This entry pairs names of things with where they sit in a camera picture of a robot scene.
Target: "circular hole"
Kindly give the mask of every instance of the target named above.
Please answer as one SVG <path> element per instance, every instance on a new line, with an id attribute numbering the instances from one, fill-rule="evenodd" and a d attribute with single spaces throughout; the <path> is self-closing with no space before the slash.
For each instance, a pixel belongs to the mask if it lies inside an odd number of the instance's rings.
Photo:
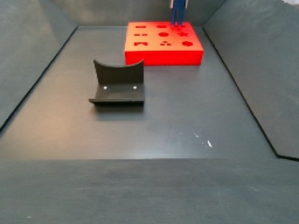
<path id="1" fill-rule="evenodd" d="M 191 41 L 183 41 L 181 44 L 183 44 L 184 46 L 192 46 L 192 42 L 191 42 Z"/>
<path id="2" fill-rule="evenodd" d="M 156 27 L 157 27 L 157 28 L 167 28 L 167 25 L 164 25 L 164 24 L 159 24 Z"/>
<path id="3" fill-rule="evenodd" d="M 160 36 L 160 37 L 168 37 L 169 34 L 168 34 L 167 32 L 160 32 L 160 33 L 159 33 L 159 36 Z"/>

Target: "shape-shaped hole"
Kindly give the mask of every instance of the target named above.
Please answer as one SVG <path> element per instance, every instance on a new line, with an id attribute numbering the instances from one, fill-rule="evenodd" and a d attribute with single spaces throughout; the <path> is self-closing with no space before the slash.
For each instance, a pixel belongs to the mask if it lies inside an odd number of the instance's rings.
<path id="1" fill-rule="evenodd" d="M 135 42 L 135 46 L 147 46 L 148 43 L 147 42 Z"/>
<path id="2" fill-rule="evenodd" d="M 183 41 L 181 44 L 183 44 L 184 46 L 192 46 L 192 42 L 191 42 L 191 41 Z"/>
<path id="3" fill-rule="evenodd" d="M 167 25 L 164 25 L 164 24 L 159 24 L 156 27 L 157 27 L 157 28 L 167 28 Z"/>
<path id="4" fill-rule="evenodd" d="M 160 37 L 168 37 L 168 36 L 169 36 L 169 33 L 167 33 L 167 32 L 160 32 L 160 33 L 159 33 L 159 36 L 160 36 Z"/>

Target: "dark gray surface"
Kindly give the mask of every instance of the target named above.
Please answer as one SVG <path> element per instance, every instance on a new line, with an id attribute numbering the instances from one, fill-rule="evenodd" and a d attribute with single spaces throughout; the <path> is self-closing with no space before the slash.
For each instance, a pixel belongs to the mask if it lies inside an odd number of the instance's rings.
<path id="1" fill-rule="evenodd" d="M 0 129 L 76 25 L 47 0 L 0 0 Z"/>
<path id="2" fill-rule="evenodd" d="M 299 11 L 228 0 L 204 25 L 279 155 L 299 158 Z"/>
<path id="3" fill-rule="evenodd" d="M 103 103 L 144 103 L 144 62 L 129 66 L 109 66 L 93 60 L 97 73 L 97 93 L 88 101 Z"/>
<path id="4" fill-rule="evenodd" d="M 296 224 L 299 164 L 1 161 L 3 223 Z"/>
<path id="5" fill-rule="evenodd" d="M 127 25 L 132 21 L 171 21 L 171 0 L 52 0 L 79 25 Z M 185 21 L 203 25 L 225 0 L 192 0 Z"/>
<path id="6" fill-rule="evenodd" d="M 201 66 L 147 66 L 144 106 L 95 108 L 93 59 L 124 65 L 125 27 L 81 27 L 0 136 L 0 158 L 274 158 L 200 27 Z"/>

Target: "gray bin floor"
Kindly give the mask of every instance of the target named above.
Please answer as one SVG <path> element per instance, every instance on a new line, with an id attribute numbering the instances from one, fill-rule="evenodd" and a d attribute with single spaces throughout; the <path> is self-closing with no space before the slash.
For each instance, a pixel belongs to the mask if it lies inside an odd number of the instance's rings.
<path id="1" fill-rule="evenodd" d="M 92 61 L 124 65 L 127 28 L 80 27 L 1 132 L 0 158 L 274 158 L 220 57 L 196 32 L 201 66 L 147 66 L 144 107 L 95 108 Z"/>
<path id="2" fill-rule="evenodd" d="M 3 223 L 298 223 L 299 164 L 196 32 L 201 66 L 145 67 L 144 107 L 95 108 L 92 60 L 123 65 L 127 28 L 76 30 L 0 134 Z"/>

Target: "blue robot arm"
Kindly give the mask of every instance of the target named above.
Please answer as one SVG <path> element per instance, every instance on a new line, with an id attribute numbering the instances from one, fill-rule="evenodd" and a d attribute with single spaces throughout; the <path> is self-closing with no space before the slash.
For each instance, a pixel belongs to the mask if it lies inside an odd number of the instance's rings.
<path id="1" fill-rule="evenodd" d="M 183 25 L 184 9 L 187 9 L 188 0 L 172 0 L 172 25 L 175 25 L 175 20 L 177 18 L 177 24 Z"/>

